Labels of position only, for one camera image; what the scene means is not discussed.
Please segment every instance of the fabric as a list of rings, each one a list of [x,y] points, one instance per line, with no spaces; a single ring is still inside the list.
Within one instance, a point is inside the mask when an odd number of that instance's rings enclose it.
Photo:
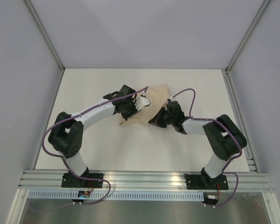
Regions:
[[[162,106],[166,104],[167,99],[170,98],[169,88],[166,84],[149,87],[146,92],[146,97],[150,101],[150,106],[144,107],[139,113],[135,114],[127,121],[119,115],[120,125],[127,125],[135,122],[148,124],[148,122],[160,111]]]

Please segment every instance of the white table surface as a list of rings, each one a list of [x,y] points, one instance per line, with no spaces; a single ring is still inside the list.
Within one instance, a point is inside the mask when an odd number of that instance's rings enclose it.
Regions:
[[[167,84],[171,95],[185,88],[196,90],[194,117],[214,118],[227,114],[235,121],[221,70],[181,69],[66,69],[51,114],[49,126],[60,112],[74,113],[96,104],[104,95],[126,84],[134,89]],[[188,114],[193,93],[176,98]],[[92,170],[200,171],[213,154],[206,136],[183,135],[173,127],[118,125],[118,116],[108,117],[83,135],[82,158]],[[47,142],[49,151],[57,153]],[[59,158],[40,152],[36,169],[65,169]],[[226,171],[249,172],[245,159],[233,161]]]

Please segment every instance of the black mounting plate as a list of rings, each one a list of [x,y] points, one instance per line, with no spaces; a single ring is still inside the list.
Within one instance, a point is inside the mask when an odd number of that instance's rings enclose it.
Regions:
[[[184,174],[186,179],[187,190],[218,190],[217,183],[220,185],[221,190],[228,190],[228,182],[225,175],[221,175],[216,181],[208,187],[202,182],[200,174]]]
[[[83,175],[86,178],[103,179],[104,174],[99,173],[87,173]],[[92,181],[93,188],[102,188],[102,181]],[[81,180],[73,176],[71,173],[63,174],[63,180],[61,183],[62,188],[89,188],[89,183],[86,180]]]

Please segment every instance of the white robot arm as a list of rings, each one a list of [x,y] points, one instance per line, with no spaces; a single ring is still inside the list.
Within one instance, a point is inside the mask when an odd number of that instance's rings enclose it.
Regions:
[[[124,119],[128,119],[141,111],[143,107],[150,105],[149,99],[145,95],[141,95],[138,98],[136,98],[136,96],[128,97],[123,100],[104,104],[104,102],[134,92],[135,90],[124,85],[120,91],[104,96],[103,99],[97,103],[100,107],[94,108],[76,119],[64,122],[52,129],[49,135],[49,143],[52,144],[54,149],[64,157],[67,165],[75,174],[82,176],[84,173],[88,172],[88,168],[84,164],[79,152],[82,145],[83,132],[85,130],[101,119],[112,116],[116,113],[121,113]],[[71,115],[62,112],[58,115],[55,123],[71,116],[80,115],[83,111]]]
[[[168,100],[166,108],[163,107],[149,121],[150,124],[162,128],[172,125],[177,132],[182,134],[206,135],[214,152],[208,164],[201,170],[201,181],[206,188],[214,185],[214,182],[223,173],[224,167],[229,163],[230,158],[239,153],[239,148],[234,140],[228,134],[223,136],[225,130],[217,123],[221,123],[229,130],[241,148],[247,145],[246,138],[227,115],[221,115],[216,120],[217,122],[213,122],[186,117],[177,101]]]

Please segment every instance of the white wall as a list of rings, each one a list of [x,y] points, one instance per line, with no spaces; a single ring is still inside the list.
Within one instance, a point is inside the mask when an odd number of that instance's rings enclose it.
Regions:
[[[263,0],[32,0],[64,66],[226,68]]]
[[[274,0],[231,71],[255,146],[280,203],[280,0]]]
[[[21,0],[0,0],[0,224],[31,168],[60,70]]]

